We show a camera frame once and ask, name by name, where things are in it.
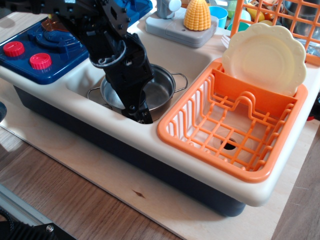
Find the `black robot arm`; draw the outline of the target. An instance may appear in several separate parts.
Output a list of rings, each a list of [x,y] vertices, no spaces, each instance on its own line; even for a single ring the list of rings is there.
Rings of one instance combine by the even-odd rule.
[[[128,33],[127,9],[113,0],[2,0],[12,12],[53,14],[88,50],[91,63],[124,105],[122,111],[138,123],[153,123],[144,86],[154,74],[136,33]]]

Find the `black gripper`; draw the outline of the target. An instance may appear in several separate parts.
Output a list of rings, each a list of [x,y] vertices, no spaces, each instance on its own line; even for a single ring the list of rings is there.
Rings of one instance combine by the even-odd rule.
[[[152,124],[143,88],[154,74],[138,34],[128,33],[123,39],[95,34],[89,37],[88,51],[92,64],[104,70],[122,101],[122,115],[140,124]]]

